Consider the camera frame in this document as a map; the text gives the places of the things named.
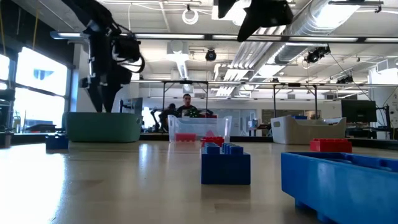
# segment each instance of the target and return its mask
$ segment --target teal bin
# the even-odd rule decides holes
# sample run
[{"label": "teal bin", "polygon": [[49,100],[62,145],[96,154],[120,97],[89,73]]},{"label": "teal bin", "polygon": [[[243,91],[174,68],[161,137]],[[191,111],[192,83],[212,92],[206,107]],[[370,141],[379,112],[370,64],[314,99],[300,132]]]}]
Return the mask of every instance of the teal bin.
[{"label": "teal bin", "polygon": [[141,134],[142,116],[128,113],[65,113],[73,142],[134,142]]}]

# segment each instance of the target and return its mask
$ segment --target white plastic bin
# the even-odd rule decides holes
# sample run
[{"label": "white plastic bin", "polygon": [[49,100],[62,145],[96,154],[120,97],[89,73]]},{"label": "white plastic bin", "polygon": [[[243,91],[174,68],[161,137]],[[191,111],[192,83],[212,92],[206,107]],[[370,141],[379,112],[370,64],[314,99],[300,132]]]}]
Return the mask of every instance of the white plastic bin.
[{"label": "white plastic bin", "polygon": [[229,142],[231,134],[232,116],[225,118],[177,118],[168,115],[169,139],[175,142],[175,134],[196,134],[196,140],[205,137],[210,131],[214,136],[221,136],[225,142]]},{"label": "white plastic bin", "polygon": [[301,120],[291,116],[271,119],[274,142],[310,144],[315,138],[345,138],[346,118]]}]

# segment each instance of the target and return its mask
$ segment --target monitor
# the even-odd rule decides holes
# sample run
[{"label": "monitor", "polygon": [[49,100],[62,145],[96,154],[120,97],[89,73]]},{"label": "monitor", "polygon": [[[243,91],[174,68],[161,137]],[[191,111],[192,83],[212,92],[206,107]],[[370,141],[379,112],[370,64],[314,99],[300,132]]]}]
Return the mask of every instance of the monitor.
[{"label": "monitor", "polygon": [[342,100],[341,117],[347,118],[347,123],[376,122],[376,102],[369,100]]}]

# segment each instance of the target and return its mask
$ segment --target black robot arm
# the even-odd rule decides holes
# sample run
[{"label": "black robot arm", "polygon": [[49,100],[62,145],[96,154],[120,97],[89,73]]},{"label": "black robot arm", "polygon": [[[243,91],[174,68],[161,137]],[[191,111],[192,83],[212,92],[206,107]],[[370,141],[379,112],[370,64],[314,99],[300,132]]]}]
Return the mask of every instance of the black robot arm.
[{"label": "black robot arm", "polygon": [[[139,51],[140,42],[127,28],[115,23],[111,12],[95,0],[62,0],[86,27],[89,44],[90,74],[80,80],[80,87],[86,88],[97,112],[111,112],[116,93],[122,85],[130,84],[132,71],[123,64],[141,59],[136,73],[143,71],[145,61]],[[121,29],[127,35],[121,35]]]}]

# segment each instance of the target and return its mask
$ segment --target red lego brick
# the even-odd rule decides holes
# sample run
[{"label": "red lego brick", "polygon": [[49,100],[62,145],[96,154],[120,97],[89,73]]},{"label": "red lego brick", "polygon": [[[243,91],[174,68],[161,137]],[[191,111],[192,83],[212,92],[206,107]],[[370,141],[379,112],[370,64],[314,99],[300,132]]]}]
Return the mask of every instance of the red lego brick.
[{"label": "red lego brick", "polygon": [[176,133],[175,141],[196,141],[196,134],[188,134],[188,133]]},{"label": "red lego brick", "polygon": [[204,147],[206,143],[211,142],[217,144],[217,146],[221,147],[224,143],[223,137],[204,137],[201,140],[201,146]]},{"label": "red lego brick", "polygon": [[314,152],[353,152],[353,145],[347,139],[314,139],[310,141],[310,150]]}]

